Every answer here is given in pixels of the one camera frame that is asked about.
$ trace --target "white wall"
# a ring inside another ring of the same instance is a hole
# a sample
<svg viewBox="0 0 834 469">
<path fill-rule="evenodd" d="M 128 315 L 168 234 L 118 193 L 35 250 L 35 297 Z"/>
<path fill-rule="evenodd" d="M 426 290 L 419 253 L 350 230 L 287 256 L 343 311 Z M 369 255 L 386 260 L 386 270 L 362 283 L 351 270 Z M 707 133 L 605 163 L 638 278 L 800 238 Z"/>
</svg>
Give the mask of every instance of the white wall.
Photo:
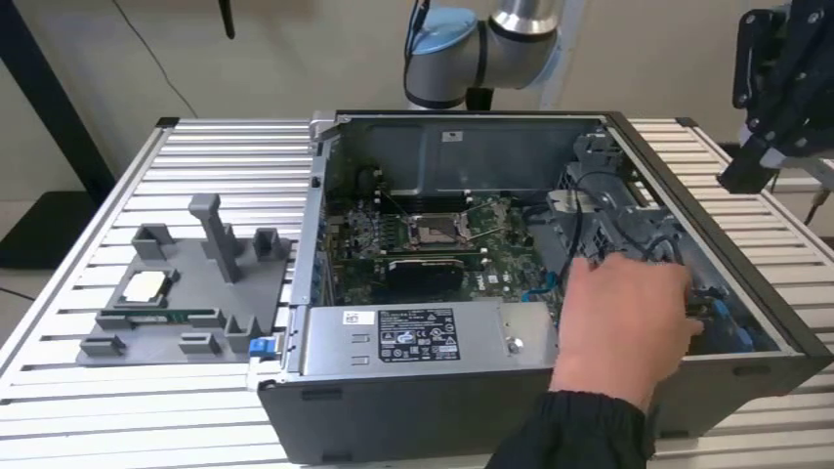
<svg viewBox="0 0 834 469">
<path fill-rule="evenodd" d="M 733 109 L 738 22 L 775 0 L 585 0 L 558 108 L 695 119 L 719 142 L 738 139 Z"/>
<path fill-rule="evenodd" d="M 27 97 L 0 62 L 0 201 L 82 187 Z"/>
<path fill-rule="evenodd" d="M 493 2 L 454 2 L 481 11 Z M 298 117 L 315 109 L 403 108 L 411 1 L 236 0 L 226 38 L 214 0 L 120 4 L 200 117 Z M 18 2 L 102 151 L 124 169 L 163 115 L 188 110 L 110 0 Z M 497 106 L 538 108 L 538 93 Z"/>
</svg>

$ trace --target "hand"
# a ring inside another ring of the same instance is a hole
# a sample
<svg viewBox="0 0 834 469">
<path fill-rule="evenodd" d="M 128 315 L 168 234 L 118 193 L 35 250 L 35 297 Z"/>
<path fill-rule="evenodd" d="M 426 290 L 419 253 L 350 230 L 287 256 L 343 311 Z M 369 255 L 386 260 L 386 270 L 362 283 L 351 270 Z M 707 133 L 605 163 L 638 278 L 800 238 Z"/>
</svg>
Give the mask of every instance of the hand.
<svg viewBox="0 0 834 469">
<path fill-rule="evenodd" d="M 654 387 L 678 369 L 703 324 L 686 317 L 690 272 L 611 254 L 571 266 L 551 391 L 585 391 L 646 411 Z"/>
</svg>

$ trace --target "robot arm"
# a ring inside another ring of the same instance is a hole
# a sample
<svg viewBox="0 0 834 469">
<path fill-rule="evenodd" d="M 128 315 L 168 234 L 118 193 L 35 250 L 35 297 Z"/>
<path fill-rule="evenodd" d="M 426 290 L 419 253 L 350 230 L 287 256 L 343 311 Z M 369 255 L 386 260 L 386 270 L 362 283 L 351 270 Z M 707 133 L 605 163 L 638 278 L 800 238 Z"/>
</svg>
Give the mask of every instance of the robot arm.
<svg viewBox="0 0 834 469">
<path fill-rule="evenodd" d="M 733 104 L 747 110 L 742 148 L 719 175 L 733 193 L 757 193 L 785 166 L 834 148 L 834 5 L 796 0 L 739 21 Z"/>
<path fill-rule="evenodd" d="M 447 109 L 469 92 L 525 88 L 546 68 L 557 43 L 554 0 L 502 0 L 487 21 L 463 8 L 413 14 L 403 86 L 417 108 Z"/>
</svg>

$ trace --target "black jacket sleeve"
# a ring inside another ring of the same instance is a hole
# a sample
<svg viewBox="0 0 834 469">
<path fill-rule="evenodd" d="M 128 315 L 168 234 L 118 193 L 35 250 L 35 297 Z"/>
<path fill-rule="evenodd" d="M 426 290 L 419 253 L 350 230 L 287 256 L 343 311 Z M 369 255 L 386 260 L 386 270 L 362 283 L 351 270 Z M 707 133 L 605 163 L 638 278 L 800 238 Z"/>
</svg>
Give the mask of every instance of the black jacket sleeve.
<svg viewBox="0 0 834 469">
<path fill-rule="evenodd" d="M 645 426 L 643 413 L 626 401 L 590 393 L 547 393 L 486 469 L 645 468 L 654 454 Z"/>
</svg>

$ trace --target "slotted aluminum surface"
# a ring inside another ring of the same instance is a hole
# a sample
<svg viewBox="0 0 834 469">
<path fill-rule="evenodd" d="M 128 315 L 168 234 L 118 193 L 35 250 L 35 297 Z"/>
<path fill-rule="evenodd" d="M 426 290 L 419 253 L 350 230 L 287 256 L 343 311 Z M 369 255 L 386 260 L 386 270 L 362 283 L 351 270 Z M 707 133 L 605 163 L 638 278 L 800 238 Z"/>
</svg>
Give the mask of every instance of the slotted aluminum surface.
<svg viewBox="0 0 834 469">
<path fill-rule="evenodd" d="M 697 128 L 673 119 L 634 123 L 809 326 L 834 344 L 832 251 L 767 194 L 729 195 L 717 186 L 726 155 Z M 75 357 L 131 260 L 136 226 L 164 222 L 174 236 L 199 236 L 186 210 L 192 193 L 223 194 L 223 217 L 239 235 L 271 226 L 298 237 L 306 149 L 303 121 L 183 120 L 154 132 L 0 351 L 0 468 L 298 467 L 246 390 L 244 364 L 82 368 Z M 705 438 L 659 442 L 650 467 L 834 466 L 833 371 L 793 395 L 747 404 Z M 457 469 L 482 467 L 485 460 L 386 467 Z"/>
</svg>

